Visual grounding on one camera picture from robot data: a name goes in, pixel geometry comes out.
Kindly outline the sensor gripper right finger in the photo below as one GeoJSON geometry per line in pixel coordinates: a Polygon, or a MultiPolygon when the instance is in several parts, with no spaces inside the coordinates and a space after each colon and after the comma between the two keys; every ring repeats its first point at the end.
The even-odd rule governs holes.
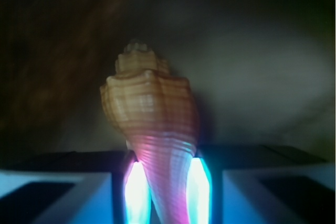
{"type": "Polygon", "coordinates": [[[202,145],[191,223],[335,223],[335,164],[292,146],[202,145]]]}

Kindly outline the sensor gripper left finger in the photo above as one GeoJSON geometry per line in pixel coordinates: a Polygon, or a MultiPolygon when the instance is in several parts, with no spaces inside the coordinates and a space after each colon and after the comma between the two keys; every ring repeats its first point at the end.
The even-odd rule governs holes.
{"type": "Polygon", "coordinates": [[[149,223],[132,151],[42,154],[1,170],[1,223],[149,223]]]}

